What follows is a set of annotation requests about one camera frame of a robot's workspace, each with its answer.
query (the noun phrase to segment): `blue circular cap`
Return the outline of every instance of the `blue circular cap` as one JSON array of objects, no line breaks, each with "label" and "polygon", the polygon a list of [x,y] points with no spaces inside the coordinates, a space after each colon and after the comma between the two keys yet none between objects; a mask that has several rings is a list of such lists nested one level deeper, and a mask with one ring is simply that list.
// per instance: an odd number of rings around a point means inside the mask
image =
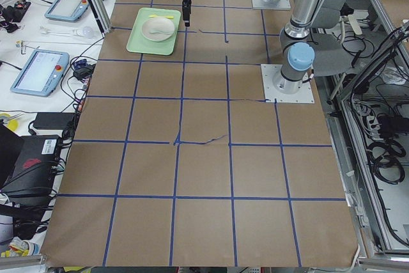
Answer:
[{"label": "blue circular cap", "polygon": [[314,58],[314,49],[307,43],[298,42],[289,48],[288,63],[299,72],[308,70],[313,64]]}]

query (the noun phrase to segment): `green tray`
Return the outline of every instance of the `green tray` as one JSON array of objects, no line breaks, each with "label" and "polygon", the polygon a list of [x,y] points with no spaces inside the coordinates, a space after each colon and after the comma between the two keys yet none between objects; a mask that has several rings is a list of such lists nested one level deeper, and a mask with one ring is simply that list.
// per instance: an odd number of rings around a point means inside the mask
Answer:
[{"label": "green tray", "polygon": [[[171,19],[174,23],[176,31],[170,38],[161,41],[153,42],[142,35],[142,25],[149,19],[149,15],[167,16],[173,15]],[[176,41],[177,30],[179,28],[180,12],[176,10],[164,10],[154,8],[141,8],[135,19],[135,24],[130,33],[127,43],[127,51],[140,52],[141,54],[161,54],[168,56],[173,52],[174,43]]]}]

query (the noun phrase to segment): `barcode sticker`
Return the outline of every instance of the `barcode sticker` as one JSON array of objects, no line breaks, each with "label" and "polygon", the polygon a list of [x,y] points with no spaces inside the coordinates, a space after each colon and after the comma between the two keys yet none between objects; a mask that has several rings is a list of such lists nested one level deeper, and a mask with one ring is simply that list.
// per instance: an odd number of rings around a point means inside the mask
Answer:
[{"label": "barcode sticker", "polygon": [[54,153],[54,149],[56,148],[57,140],[45,140],[43,151],[41,152],[42,155],[50,155]]}]

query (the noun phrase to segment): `white mounting plate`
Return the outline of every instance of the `white mounting plate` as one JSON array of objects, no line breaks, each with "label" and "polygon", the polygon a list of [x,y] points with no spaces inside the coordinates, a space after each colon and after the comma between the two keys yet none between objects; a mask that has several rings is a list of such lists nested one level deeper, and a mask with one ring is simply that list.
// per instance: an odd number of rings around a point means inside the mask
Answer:
[{"label": "white mounting plate", "polygon": [[[284,94],[277,90],[273,85],[273,76],[281,69],[282,65],[262,64],[261,73],[263,74],[264,98],[267,102],[291,102],[294,104],[313,104],[314,96],[309,82],[303,83],[301,88],[295,94]],[[307,80],[305,73],[302,80]]]},{"label": "white mounting plate", "polygon": [[275,3],[266,3],[263,0],[251,0],[254,9],[264,9],[264,10],[285,10],[291,9],[289,0],[280,0]]}]

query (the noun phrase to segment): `white plate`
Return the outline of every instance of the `white plate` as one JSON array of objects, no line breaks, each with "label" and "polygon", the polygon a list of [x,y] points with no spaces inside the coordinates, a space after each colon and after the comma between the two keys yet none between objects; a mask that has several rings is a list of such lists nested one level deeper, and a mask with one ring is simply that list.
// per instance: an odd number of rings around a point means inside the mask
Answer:
[{"label": "white plate", "polygon": [[142,35],[148,40],[161,42],[173,36],[174,29],[175,26],[173,24],[173,21],[165,17],[158,16],[150,18],[146,22],[144,22],[144,24],[142,25]]}]

